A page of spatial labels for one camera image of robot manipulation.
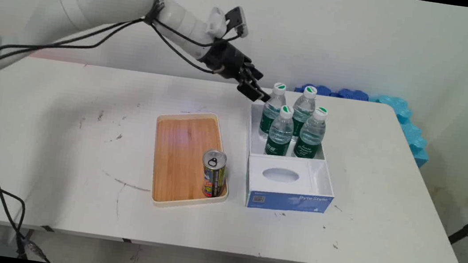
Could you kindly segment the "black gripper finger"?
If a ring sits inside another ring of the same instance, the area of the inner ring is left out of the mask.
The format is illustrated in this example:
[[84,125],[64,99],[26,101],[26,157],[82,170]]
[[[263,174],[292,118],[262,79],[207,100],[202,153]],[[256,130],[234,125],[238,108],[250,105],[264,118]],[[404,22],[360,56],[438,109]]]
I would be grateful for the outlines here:
[[253,65],[253,63],[246,63],[246,68],[245,68],[250,74],[251,76],[255,79],[255,80],[261,80],[261,78],[264,76],[262,74],[262,72],[260,72],[258,69],[256,69],[256,67]]
[[262,101],[266,103],[270,95],[259,86],[255,77],[249,74],[241,74],[238,80],[237,91],[246,96],[250,101]]

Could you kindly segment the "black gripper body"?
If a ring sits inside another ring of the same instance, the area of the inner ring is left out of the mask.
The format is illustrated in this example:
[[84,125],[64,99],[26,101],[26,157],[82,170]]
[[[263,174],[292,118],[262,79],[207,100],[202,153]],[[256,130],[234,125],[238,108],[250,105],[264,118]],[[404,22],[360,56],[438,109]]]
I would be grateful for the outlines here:
[[225,79],[242,81],[253,77],[252,60],[227,41],[215,42],[200,62]]

